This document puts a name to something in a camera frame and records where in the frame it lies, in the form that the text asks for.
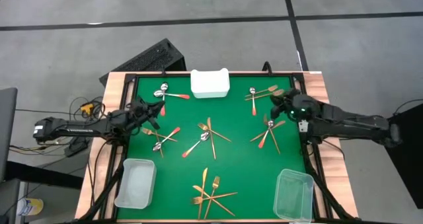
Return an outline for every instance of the transparent bin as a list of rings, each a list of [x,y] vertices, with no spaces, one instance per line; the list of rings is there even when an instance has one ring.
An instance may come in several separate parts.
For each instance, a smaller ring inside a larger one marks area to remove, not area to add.
[[[151,203],[156,166],[153,161],[126,159],[124,175],[114,205],[124,208],[144,209]]]
[[[281,219],[296,223],[311,222],[313,177],[284,169],[278,176],[273,212]]]

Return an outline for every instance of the spoon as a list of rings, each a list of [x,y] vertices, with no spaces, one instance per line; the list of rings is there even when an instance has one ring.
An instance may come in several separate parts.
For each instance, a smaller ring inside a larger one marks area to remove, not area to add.
[[[176,96],[176,97],[185,98],[185,99],[190,99],[190,95],[187,95],[187,94],[168,94],[168,93],[164,93],[161,90],[158,90],[158,91],[155,91],[154,92],[154,96],[157,97],[157,98],[159,98],[161,96],[165,96],[165,95]]]
[[[262,90],[262,91],[258,91],[258,92],[256,92],[256,95],[257,95],[257,94],[259,94],[259,93],[267,92],[267,91],[269,91],[269,92],[273,92],[273,91],[275,91],[277,88],[278,88],[278,85],[273,85],[273,86],[268,87],[267,89],[264,89],[264,90]]]
[[[274,121],[273,120],[270,120],[269,122],[267,122],[267,125],[268,125],[267,131],[264,134],[263,139],[260,141],[260,144],[258,144],[258,148],[263,148],[264,141],[266,140],[267,133],[270,131],[270,129],[272,129],[272,127],[274,125]]]
[[[263,94],[263,95],[255,96],[255,99],[263,98],[263,97],[269,96],[269,95],[279,96],[279,95],[281,95],[283,93],[284,93],[284,90],[283,89],[279,89],[279,90],[276,90],[276,91],[271,92],[271,93],[268,93],[268,94]]]
[[[158,135],[159,137],[162,137],[162,138],[166,137],[164,135],[158,134],[157,132],[151,131],[150,129],[147,129],[147,128],[142,128],[141,130],[143,131],[143,133],[145,133],[147,135]]]
[[[193,145],[189,150],[187,150],[187,151],[185,151],[183,154],[182,154],[182,157],[187,157],[190,153],[191,153],[191,151],[201,142],[201,141],[207,141],[207,139],[209,139],[209,136],[210,136],[210,133],[208,132],[208,131],[206,131],[206,132],[204,132],[203,134],[201,134],[201,136],[200,136],[200,140],[199,141],[197,141],[197,143],[195,144],[195,145]]]
[[[254,94],[256,93],[256,89],[254,87],[250,87],[250,94],[252,96],[252,115],[256,115],[256,104],[254,103]]]
[[[169,88],[169,85],[166,82],[163,82],[160,85],[160,89],[163,91],[163,93],[165,93],[168,88]],[[160,115],[164,116],[165,114],[166,114],[165,105],[163,105],[163,107],[161,108],[161,111],[160,111]]]
[[[163,144],[163,143],[164,143],[167,139],[169,139],[172,135],[174,135],[176,132],[178,132],[178,131],[180,131],[180,128],[179,128],[179,127],[175,128],[175,129],[172,131],[172,133],[170,133],[168,136],[166,136],[166,138],[164,138],[162,141],[156,142],[156,144],[154,144],[153,151],[154,151],[154,152],[156,152],[156,151],[160,150],[160,149],[161,149],[162,144]]]
[[[230,139],[227,139],[226,137],[224,137],[223,135],[221,135],[221,134],[217,133],[216,131],[213,131],[213,130],[209,129],[209,127],[207,127],[207,125],[205,125],[205,124],[198,124],[198,127],[200,127],[200,128],[201,128],[202,130],[204,130],[204,131],[209,130],[209,131],[213,132],[214,134],[216,134],[216,135],[218,135],[218,136],[220,136],[220,137],[224,138],[225,140],[227,140],[227,141],[229,141],[229,142],[232,142]]]

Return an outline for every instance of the silver spoon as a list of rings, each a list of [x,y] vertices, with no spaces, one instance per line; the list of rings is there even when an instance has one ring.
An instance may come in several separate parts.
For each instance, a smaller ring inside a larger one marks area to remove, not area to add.
[[[254,94],[256,93],[256,89],[254,87],[250,87],[250,94],[252,96],[252,115],[256,115],[256,103],[254,102]]]
[[[187,94],[168,94],[168,93],[164,93],[161,90],[154,92],[154,96],[157,97],[157,98],[159,98],[161,96],[165,96],[165,95],[175,96],[175,97],[178,97],[178,98],[190,99],[190,95],[187,95]]]
[[[273,120],[270,120],[270,121],[267,122],[267,130],[266,130],[266,133],[264,134],[264,137],[262,138],[262,140],[258,144],[258,148],[263,148],[264,141],[266,141],[266,136],[269,133],[270,129],[273,128],[273,125],[274,124],[275,124],[275,122]]]
[[[168,136],[166,136],[166,137],[165,137],[162,141],[156,142],[156,144],[154,144],[154,146],[153,146],[153,151],[154,151],[154,152],[156,152],[156,151],[160,150],[160,149],[161,149],[162,144],[163,144],[163,143],[164,143],[167,139],[169,139],[172,135],[174,135],[176,132],[178,132],[178,131],[180,131],[180,128],[179,128],[179,127],[175,128],[175,129],[172,131],[172,133],[170,133]]]
[[[203,134],[201,134],[200,140],[197,141],[197,143],[195,145],[193,145],[189,150],[185,151],[182,154],[182,157],[187,157],[191,151],[201,142],[201,141],[207,141],[207,139],[209,139],[210,133],[208,131],[204,132]]]
[[[160,85],[160,89],[163,92],[166,92],[166,90],[169,88],[169,85],[166,82],[163,82],[163,84]]]

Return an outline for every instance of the black cable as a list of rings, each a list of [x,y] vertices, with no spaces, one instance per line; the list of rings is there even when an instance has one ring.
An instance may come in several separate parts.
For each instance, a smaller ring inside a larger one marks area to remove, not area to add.
[[[85,97],[83,97],[83,96],[79,96],[79,97],[76,97],[76,98],[74,98],[73,100],[72,100],[72,102],[71,102],[71,104],[69,105],[69,121],[71,120],[71,109],[72,109],[72,105],[73,105],[73,103],[76,101],[76,100],[78,100],[78,99],[80,99],[80,98],[83,98],[83,99],[85,99],[87,102],[88,102],[88,99],[87,98],[85,98]]]
[[[21,111],[21,112],[39,112],[39,113],[66,114],[66,115],[70,114],[68,112],[54,112],[54,111],[31,110],[31,109],[22,109],[22,108],[17,108],[15,110]]]
[[[423,101],[423,98],[419,98],[419,99],[413,99],[413,100],[409,100],[409,101],[406,101],[405,103],[403,103],[403,104],[401,104],[396,110],[395,110],[395,112],[393,113],[393,115],[395,116],[395,115],[397,115],[398,114],[398,111],[400,110],[400,108],[402,108],[404,105],[406,105],[406,104],[409,104],[410,102],[417,102],[417,101]]]
[[[344,160],[345,160],[345,154],[344,154],[343,150],[341,150],[341,148],[337,147],[336,145],[334,145],[333,143],[331,143],[327,140],[323,140],[323,141],[326,142],[328,145],[334,147],[335,149],[339,150],[342,153],[342,157],[344,157]]]
[[[91,174],[91,166],[90,166],[90,159],[88,158],[88,174],[90,176],[90,185],[91,185],[91,206],[94,205],[94,183],[93,183],[93,176]]]
[[[44,166],[42,166],[42,167],[40,167],[40,168],[46,168],[46,167],[49,167],[50,165],[54,165],[54,164],[56,164],[57,162],[60,162],[60,161],[62,161],[62,160],[64,160],[64,159],[66,159],[66,158],[67,158],[67,157],[63,157],[63,158],[58,159],[58,160],[56,160],[56,161],[54,161],[54,162],[48,163],[48,164],[46,164],[46,165],[44,165]]]
[[[61,154],[61,155],[49,155],[49,153],[52,153],[53,151],[57,151],[57,150],[58,150],[58,149],[60,149],[60,148],[61,148],[61,147],[58,147],[58,148],[56,148],[56,149],[53,149],[53,150],[48,151],[48,152],[45,152],[45,153],[41,153],[41,152],[38,152],[38,151],[31,151],[31,150],[21,150],[21,151],[34,152],[34,153],[36,153],[36,154],[21,153],[21,152],[19,152],[19,151],[15,151],[15,150],[13,150],[13,149],[9,149],[9,150],[10,150],[10,151],[13,151],[13,152],[16,152],[16,153],[19,153],[19,154],[22,154],[22,155],[63,156],[64,154]]]
[[[122,153],[126,153],[127,151],[126,149],[127,149],[126,146],[123,144]],[[101,194],[98,196],[97,200],[95,201],[94,206],[90,207],[90,209],[86,212],[86,214],[84,214],[84,216],[79,218],[80,221],[92,220],[94,218],[98,209],[101,207],[102,203],[107,199],[111,189],[114,187],[114,184],[117,183],[117,181],[120,179],[124,170],[124,166],[123,166],[124,160],[125,158],[124,156],[122,156],[116,171],[114,172],[109,182],[104,185],[104,189],[101,192]]]
[[[302,153],[307,152],[307,145],[304,143],[301,143],[301,150]],[[327,198],[329,201],[329,204],[332,206],[333,210],[335,210],[336,214],[341,219],[354,219],[350,214],[348,214],[345,209],[336,201],[336,198],[330,193],[329,189],[325,185],[325,183],[322,181],[322,179],[317,174],[316,170],[314,169],[313,165],[311,164],[311,160],[309,156],[303,155],[303,161],[305,165],[305,170],[308,174],[310,174],[316,185],[320,188],[322,195]]]
[[[97,169],[97,161],[98,158],[100,157],[101,154],[101,150],[103,149],[103,147],[107,144],[108,141],[105,141],[101,147],[100,150],[98,150],[97,156],[95,157],[95,162],[94,162],[94,174],[93,174],[93,185],[91,186],[92,190],[91,190],[91,203],[94,203],[95,200],[95,195],[94,195],[94,188],[95,188],[95,176],[96,176],[96,169]]]

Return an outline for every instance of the cable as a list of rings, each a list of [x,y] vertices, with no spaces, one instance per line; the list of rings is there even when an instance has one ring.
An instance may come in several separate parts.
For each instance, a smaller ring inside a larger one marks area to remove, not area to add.
[[[90,176],[90,185],[91,185],[91,206],[94,205],[94,183],[93,183],[93,176],[91,175],[91,166],[90,166],[90,160],[88,158],[88,174]]]
[[[48,164],[46,164],[46,165],[44,165],[44,166],[42,166],[42,167],[40,167],[40,168],[46,168],[46,167],[49,167],[50,165],[54,165],[54,164],[56,164],[57,162],[60,162],[60,161],[62,161],[62,160],[64,160],[64,159],[66,159],[67,157],[63,157],[63,158],[61,158],[61,159],[58,159],[58,160],[56,160],[56,161],[53,161],[53,162],[51,162],[51,163],[48,163]]]
[[[84,167],[81,167],[81,168],[77,168],[77,169],[75,169],[75,170],[72,170],[71,172],[68,172],[68,173],[66,173],[66,174],[72,174],[72,173],[74,173],[74,172],[77,172],[78,170],[81,170],[81,169],[83,169],[83,168],[85,168],[85,166]],[[11,209],[12,209],[12,207],[15,207],[17,204],[18,204],[18,202],[21,200],[21,199],[23,199],[23,198],[25,198],[25,197],[27,197],[29,194],[31,194],[31,193],[33,193],[33,191],[35,191],[37,188],[39,188],[41,185],[43,185],[43,184],[39,184],[39,185],[37,185],[37,187],[35,187],[35,188],[33,188],[33,189],[31,189],[31,191],[29,191],[29,192],[27,192],[26,194],[24,194],[22,197],[20,197],[15,203],[13,203],[7,210],[6,210],[6,212],[3,214],[3,216],[4,215],[6,215]]]
[[[43,110],[31,110],[31,109],[22,109],[22,108],[17,108],[15,109],[16,111],[21,111],[21,112],[40,112],[40,113],[51,113],[51,114],[66,114],[68,115],[69,113],[67,112],[54,112],[54,111],[43,111]]]
[[[107,142],[108,142],[108,141],[105,141],[105,142],[101,145],[100,150],[98,150],[97,156],[96,156],[96,158],[95,158],[95,162],[94,162],[94,174],[93,174],[93,185],[91,186],[91,188],[92,188],[92,190],[91,190],[91,199],[92,199],[92,200],[91,200],[91,203],[93,203],[93,202],[94,202],[94,200],[95,200],[94,187],[95,187],[95,176],[96,176],[97,161],[98,161],[98,158],[100,157],[101,150],[102,150],[102,149],[103,149],[103,147],[107,144]]]
[[[53,149],[53,150],[48,151],[48,152],[45,152],[45,153],[41,153],[41,152],[34,151],[34,150],[27,150],[27,151],[30,151],[30,152],[34,152],[34,153],[36,153],[36,154],[22,153],[22,152],[20,152],[20,151],[16,151],[16,150],[11,149],[11,148],[9,148],[9,150],[10,150],[10,151],[13,151],[13,152],[16,152],[16,153],[19,153],[19,154],[22,154],[22,155],[63,156],[64,154],[61,154],[61,155],[49,155],[49,153],[52,153],[52,152],[54,152],[54,151],[57,151],[57,150],[58,150],[58,149],[60,149],[60,148],[61,148],[61,147],[58,147],[58,148],[56,148],[56,149]]]
[[[393,113],[393,115],[395,116],[395,115],[397,115],[398,114],[398,111],[399,111],[399,109],[400,108],[402,108],[405,104],[409,104],[410,102],[417,102],[417,101],[423,101],[423,98],[419,98],[419,99],[413,99],[413,100],[409,100],[409,101],[406,101],[405,103],[403,103],[403,104],[401,104],[396,110],[395,110],[395,112]]]
[[[343,152],[343,150],[341,150],[341,148],[337,147],[336,145],[334,145],[333,143],[327,141],[327,140],[323,140],[324,142],[326,142],[327,144],[329,144],[330,146],[334,147],[335,149],[339,150],[342,153],[342,157],[344,157],[345,160],[345,154]]]
[[[72,100],[72,102],[71,102],[71,105],[69,105],[69,121],[71,120],[71,109],[72,109],[72,104],[76,101],[76,100],[78,100],[78,99],[80,99],[80,98],[83,98],[83,99],[85,99],[87,102],[88,102],[88,99],[87,98],[85,98],[85,97],[83,97],[83,96],[79,96],[79,97],[76,97],[76,98],[74,98],[73,100]]]
[[[13,147],[19,149],[21,151],[43,151],[48,148],[48,146],[41,146],[41,147],[18,147],[16,145],[9,145],[9,147]]]

